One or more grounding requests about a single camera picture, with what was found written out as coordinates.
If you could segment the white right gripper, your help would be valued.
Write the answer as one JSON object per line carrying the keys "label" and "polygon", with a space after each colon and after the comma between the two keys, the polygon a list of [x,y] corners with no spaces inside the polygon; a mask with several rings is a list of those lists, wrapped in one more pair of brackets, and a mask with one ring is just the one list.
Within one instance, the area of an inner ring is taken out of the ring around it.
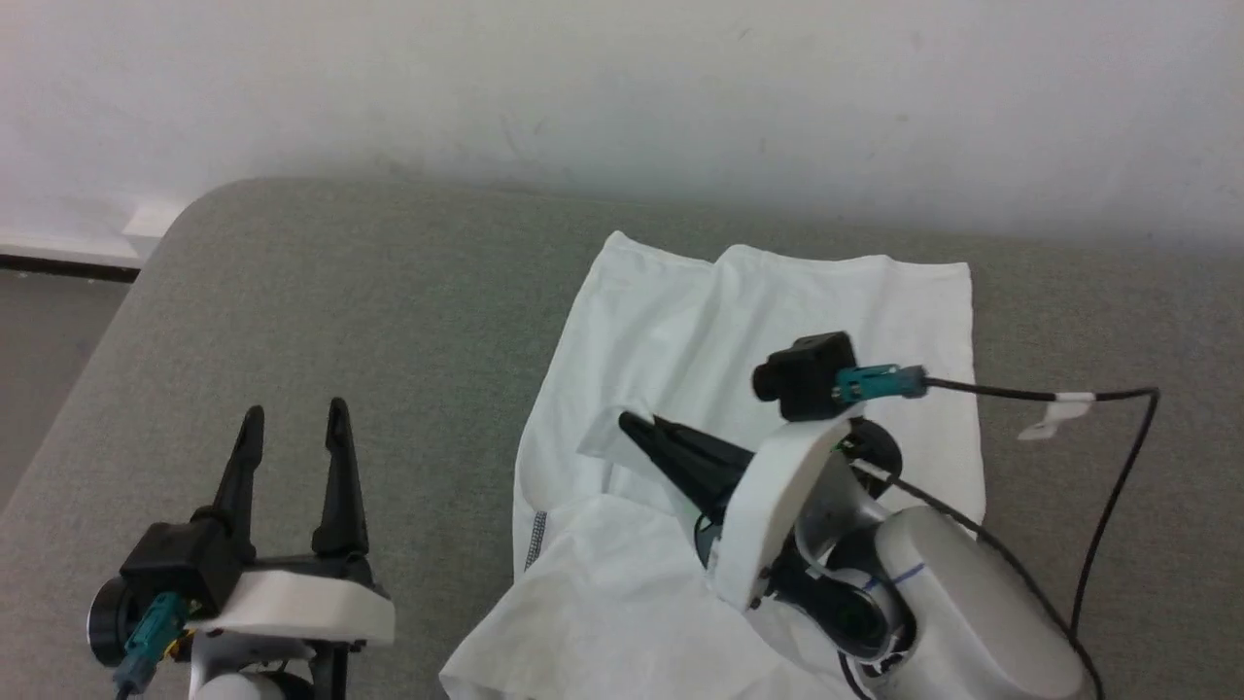
{"label": "white right gripper", "polygon": [[618,417],[621,431],[675,491],[712,523],[724,517],[712,550],[712,591],[739,612],[751,609],[778,579],[775,563],[789,536],[796,538],[802,573],[819,568],[820,555],[848,533],[892,517],[838,451],[852,424],[852,417],[786,424],[754,455],[671,418]]}

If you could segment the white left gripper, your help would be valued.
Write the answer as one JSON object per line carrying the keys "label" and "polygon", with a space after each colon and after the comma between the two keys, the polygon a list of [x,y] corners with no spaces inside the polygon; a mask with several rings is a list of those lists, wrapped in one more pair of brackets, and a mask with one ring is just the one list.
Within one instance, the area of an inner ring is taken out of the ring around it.
{"label": "white left gripper", "polygon": [[[253,489],[262,461],[265,412],[250,407],[213,502],[192,522],[221,523],[231,552],[253,564]],[[347,403],[328,402],[328,481],[312,536],[321,558],[367,555],[360,458]],[[396,603],[374,583],[286,569],[245,572],[218,614],[192,622],[192,698],[345,699],[355,652],[391,647]]]}

